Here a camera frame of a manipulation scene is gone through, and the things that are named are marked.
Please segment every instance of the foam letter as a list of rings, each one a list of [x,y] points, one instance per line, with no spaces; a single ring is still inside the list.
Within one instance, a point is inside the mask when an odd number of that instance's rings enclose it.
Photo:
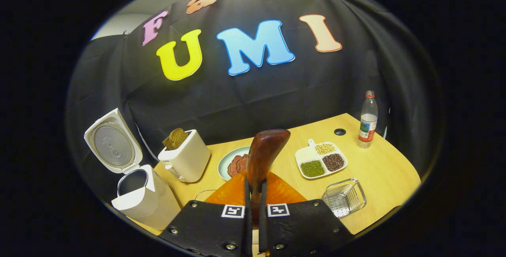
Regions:
[[[192,0],[188,2],[188,9],[186,9],[186,14],[191,14],[193,12],[197,12],[202,7],[206,7],[215,3],[216,0]]]
[[[282,23],[277,20],[261,22],[258,25],[255,39],[238,28],[229,28],[217,34],[216,38],[225,43],[230,58],[231,66],[228,69],[228,74],[234,76],[248,72],[249,64],[242,60],[241,52],[257,67],[262,66],[265,48],[269,51],[268,64],[293,61],[295,55],[286,46],[280,29],[281,25]]]
[[[343,48],[330,33],[329,27],[325,25],[325,17],[322,15],[304,15],[298,18],[308,24],[316,38],[316,50],[319,52],[336,51]]]
[[[178,66],[176,63],[176,58],[174,56],[176,42],[166,43],[157,50],[157,55],[160,57],[161,69],[165,77],[177,81],[197,71],[200,64],[202,64],[202,51],[198,43],[200,32],[201,30],[192,30],[181,37],[181,40],[188,45],[188,53],[190,54],[190,61],[184,66]]]
[[[145,46],[147,43],[152,41],[155,37],[157,37],[158,33],[155,32],[155,28],[159,29],[161,27],[161,18],[168,15],[167,11],[161,12],[158,16],[151,19],[151,21],[144,24],[144,41],[142,42],[142,46]]]

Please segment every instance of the table surface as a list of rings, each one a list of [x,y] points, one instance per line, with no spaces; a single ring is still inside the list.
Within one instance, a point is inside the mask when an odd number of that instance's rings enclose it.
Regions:
[[[290,139],[274,160],[271,171],[294,187],[308,200],[321,199],[327,186],[349,178],[356,178],[365,193],[367,203],[364,208],[342,217],[341,222],[352,234],[373,224],[392,208],[402,205],[420,185],[420,177],[413,165],[390,142],[376,134],[367,149],[357,146],[360,121],[347,113],[289,129]],[[334,129],[345,129],[346,134],[337,136]],[[302,177],[295,159],[298,149],[309,146],[312,138],[316,144],[333,142],[348,160],[346,168],[333,174],[313,180]],[[216,190],[226,181],[218,172],[221,158],[239,147],[249,146],[253,138],[209,145],[210,160],[202,178],[195,183],[181,183],[161,163],[155,171],[165,180],[183,207],[188,201],[196,199],[205,190]],[[155,230],[134,221],[149,232],[159,235]]]

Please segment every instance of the blue letter m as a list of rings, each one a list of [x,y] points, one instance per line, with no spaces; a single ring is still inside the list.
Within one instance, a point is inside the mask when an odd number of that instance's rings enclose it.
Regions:
[[[228,74],[234,76],[248,72],[249,64],[242,60],[241,52],[257,67],[262,66],[265,48],[269,51],[268,64],[293,61],[295,55],[286,46],[281,34],[281,25],[281,22],[277,20],[261,22],[255,39],[250,38],[238,28],[229,28],[217,34],[216,38],[222,40],[227,48],[231,65]]]

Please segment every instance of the metal strainer basket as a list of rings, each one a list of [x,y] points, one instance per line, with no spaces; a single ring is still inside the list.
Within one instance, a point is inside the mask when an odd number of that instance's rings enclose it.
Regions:
[[[333,183],[321,198],[336,217],[344,217],[365,207],[365,194],[355,178]]]

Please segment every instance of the green plate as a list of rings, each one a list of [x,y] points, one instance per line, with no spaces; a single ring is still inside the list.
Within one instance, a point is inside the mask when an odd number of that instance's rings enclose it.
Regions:
[[[220,164],[218,164],[218,174],[220,174],[221,178],[224,178],[226,181],[229,181],[230,175],[228,174],[228,165],[232,163],[232,160],[236,155],[243,156],[244,154],[249,153],[249,146],[240,147],[238,149],[232,150],[227,155],[223,156]]]

